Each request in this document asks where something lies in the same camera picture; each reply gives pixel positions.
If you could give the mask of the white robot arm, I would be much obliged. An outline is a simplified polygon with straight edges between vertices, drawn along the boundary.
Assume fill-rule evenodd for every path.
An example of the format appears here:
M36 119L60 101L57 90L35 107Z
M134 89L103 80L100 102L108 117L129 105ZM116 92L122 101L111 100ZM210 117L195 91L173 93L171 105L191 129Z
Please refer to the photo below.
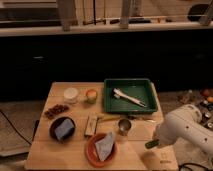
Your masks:
M158 139L161 146L168 146L181 137L213 156L213 131L201 126L201 120L202 113L197 106L183 105L165 115L156 126L153 138Z

